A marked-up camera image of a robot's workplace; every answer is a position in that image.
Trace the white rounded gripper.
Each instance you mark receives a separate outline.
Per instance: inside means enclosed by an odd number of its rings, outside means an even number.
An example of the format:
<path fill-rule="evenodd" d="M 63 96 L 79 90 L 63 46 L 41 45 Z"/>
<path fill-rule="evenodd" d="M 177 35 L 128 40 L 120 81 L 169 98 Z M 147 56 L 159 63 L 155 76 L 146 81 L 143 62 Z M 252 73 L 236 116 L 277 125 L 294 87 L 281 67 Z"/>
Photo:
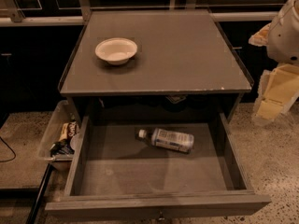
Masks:
<path fill-rule="evenodd" d="M 269 58 L 277 61 L 272 71 L 264 70 L 253 107 L 255 124 L 269 124 L 286 114 L 299 98 L 299 0 L 288 0 L 271 24 L 249 38 L 253 46 L 267 46 Z"/>

